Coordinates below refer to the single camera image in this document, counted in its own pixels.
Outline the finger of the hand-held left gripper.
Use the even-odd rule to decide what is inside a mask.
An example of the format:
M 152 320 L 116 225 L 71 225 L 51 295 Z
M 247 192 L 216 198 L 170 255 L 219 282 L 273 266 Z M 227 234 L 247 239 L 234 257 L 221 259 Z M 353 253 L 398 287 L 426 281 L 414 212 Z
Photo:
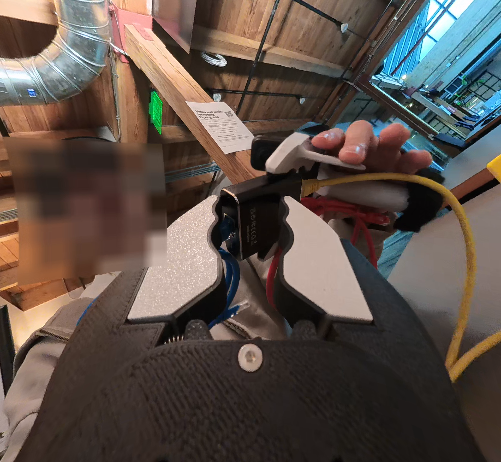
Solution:
M 281 142 L 266 160 L 265 169 L 267 173 L 278 175 L 301 168 L 309 171 L 316 163 L 346 170 L 366 169 L 364 165 L 346 164 L 337 157 L 324 154 L 313 146 L 310 137 L 305 133 L 293 133 Z

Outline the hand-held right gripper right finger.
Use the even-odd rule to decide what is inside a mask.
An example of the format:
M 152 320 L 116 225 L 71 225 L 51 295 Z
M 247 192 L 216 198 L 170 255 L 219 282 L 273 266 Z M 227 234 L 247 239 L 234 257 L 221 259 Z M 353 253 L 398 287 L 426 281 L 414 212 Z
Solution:
M 279 224 L 274 304 L 288 325 L 310 321 L 321 335 L 333 323 L 372 325 L 374 317 L 338 234 L 290 196 L 279 205 Z

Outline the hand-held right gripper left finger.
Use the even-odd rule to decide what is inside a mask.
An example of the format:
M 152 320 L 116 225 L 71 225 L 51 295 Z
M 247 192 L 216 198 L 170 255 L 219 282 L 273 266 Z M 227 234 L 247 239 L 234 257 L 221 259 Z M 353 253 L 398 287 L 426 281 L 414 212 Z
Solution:
M 210 323 L 223 312 L 226 283 L 212 239 L 218 200 L 209 196 L 168 227 L 167 259 L 143 275 L 127 317 L 130 323 Z

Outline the black ethernet splitter box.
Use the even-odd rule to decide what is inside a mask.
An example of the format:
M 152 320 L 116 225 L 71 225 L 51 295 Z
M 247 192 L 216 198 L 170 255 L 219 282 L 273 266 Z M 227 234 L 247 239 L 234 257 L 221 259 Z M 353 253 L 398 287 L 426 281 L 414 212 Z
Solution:
M 220 238 L 238 261 L 255 254 L 263 259 L 279 241 L 286 196 L 300 200 L 298 173 L 257 177 L 221 190 L 216 205 Z

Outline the person's left hand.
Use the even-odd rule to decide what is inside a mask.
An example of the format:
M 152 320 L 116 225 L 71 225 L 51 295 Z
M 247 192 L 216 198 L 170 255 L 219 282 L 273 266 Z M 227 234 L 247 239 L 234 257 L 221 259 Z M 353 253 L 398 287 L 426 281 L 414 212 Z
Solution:
M 424 150 L 401 152 L 410 139 L 410 130 L 400 123 L 385 127 L 375 135 L 365 120 L 350 124 L 345 132 L 332 128 L 312 138 L 312 145 L 338 157 L 349 165 L 364 165 L 368 172 L 397 172 L 414 175 L 432 164 L 432 156 Z

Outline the white paper notice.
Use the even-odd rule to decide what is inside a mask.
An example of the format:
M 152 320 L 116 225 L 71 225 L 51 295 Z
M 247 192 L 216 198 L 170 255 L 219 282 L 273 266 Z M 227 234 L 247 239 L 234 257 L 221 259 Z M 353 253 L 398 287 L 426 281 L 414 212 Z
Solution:
M 224 102 L 186 102 L 225 155 L 251 149 L 254 135 Z

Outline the wooden support pillar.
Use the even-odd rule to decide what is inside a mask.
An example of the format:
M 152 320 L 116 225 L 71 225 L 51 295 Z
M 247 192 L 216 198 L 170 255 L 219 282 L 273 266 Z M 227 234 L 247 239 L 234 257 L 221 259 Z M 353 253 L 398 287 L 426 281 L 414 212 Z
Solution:
M 212 103 L 206 91 L 149 29 L 124 26 L 127 53 L 174 109 L 233 184 L 263 176 L 251 166 L 250 150 L 225 155 L 187 102 Z

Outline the person's grey sweater torso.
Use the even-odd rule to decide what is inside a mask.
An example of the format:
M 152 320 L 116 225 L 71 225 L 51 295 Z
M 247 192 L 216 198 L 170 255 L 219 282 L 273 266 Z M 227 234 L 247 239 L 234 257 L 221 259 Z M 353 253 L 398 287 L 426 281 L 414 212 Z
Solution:
M 240 282 L 231 305 L 241 311 L 213 326 L 214 340 L 262 338 L 284 340 L 291 328 L 272 308 L 266 297 L 266 282 L 272 259 L 255 254 L 238 263 Z M 41 407 L 53 370 L 84 310 L 111 284 L 119 273 L 98 275 L 79 298 L 60 307 L 20 347 L 14 359 L 15 376 L 3 403 L 9 430 L 2 461 L 15 461 Z

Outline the silver ventilation duct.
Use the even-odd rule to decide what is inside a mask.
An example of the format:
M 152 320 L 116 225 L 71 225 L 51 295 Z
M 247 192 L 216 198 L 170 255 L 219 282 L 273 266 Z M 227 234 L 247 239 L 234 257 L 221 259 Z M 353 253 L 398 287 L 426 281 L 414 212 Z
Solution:
M 39 106 L 80 94 L 105 67 L 108 0 L 54 0 L 53 41 L 31 57 L 1 58 L 1 107 Z

